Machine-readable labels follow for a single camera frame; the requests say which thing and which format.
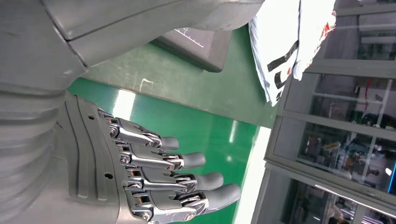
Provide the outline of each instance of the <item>green epoxy floor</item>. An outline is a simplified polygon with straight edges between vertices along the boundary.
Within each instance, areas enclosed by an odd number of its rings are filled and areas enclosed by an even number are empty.
[[[69,90],[115,116],[137,122],[162,136],[177,137],[181,153],[203,152],[206,165],[193,172],[219,171],[225,183],[242,184],[258,126],[83,78],[74,82]],[[189,223],[230,224],[235,208],[236,204],[233,204],[196,217]]]
[[[266,103],[247,26],[233,31],[221,73],[210,73],[146,44],[104,62],[85,78],[203,111],[272,128],[277,107]]]

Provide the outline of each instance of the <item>bolt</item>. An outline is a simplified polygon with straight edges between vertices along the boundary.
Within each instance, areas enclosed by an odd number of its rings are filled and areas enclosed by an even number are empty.
[[[128,163],[128,158],[125,156],[121,156],[120,162],[122,163]]]
[[[134,184],[132,184],[130,187],[132,187],[132,188],[140,188],[140,185],[137,184],[137,183],[134,183]]]
[[[150,219],[150,215],[148,215],[147,213],[141,214],[140,217],[146,219],[147,221]]]
[[[190,220],[192,220],[192,218],[194,218],[194,217],[195,217],[195,212],[192,212],[192,213],[188,214],[188,215],[186,216],[186,218],[184,218],[184,220],[185,220],[185,221],[190,221]]]

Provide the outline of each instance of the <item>white bag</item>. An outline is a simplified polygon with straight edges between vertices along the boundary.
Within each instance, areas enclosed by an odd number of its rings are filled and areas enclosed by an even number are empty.
[[[301,0],[297,61],[293,77],[299,81],[320,49],[322,41],[335,28],[335,0]]]
[[[256,70],[272,106],[297,58],[299,5],[298,0],[265,0],[249,23]]]
[[[256,70],[267,102],[275,106],[292,73],[301,80],[335,26],[335,0],[266,0],[249,22]]]

